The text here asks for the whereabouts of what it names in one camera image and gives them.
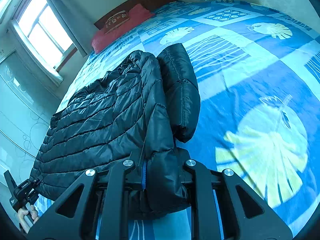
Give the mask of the person's left hand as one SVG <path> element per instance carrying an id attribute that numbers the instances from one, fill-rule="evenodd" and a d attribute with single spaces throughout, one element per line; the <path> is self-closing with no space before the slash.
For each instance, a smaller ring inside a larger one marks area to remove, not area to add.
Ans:
<path id="1" fill-rule="evenodd" d="M 31 205 L 29 209 L 20 208 L 17 213 L 20 230 L 28 233 L 30 228 L 32 227 L 29 225 L 30 223 L 35 224 L 40 216 L 38 211 L 36 210 L 34 205 Z"/>

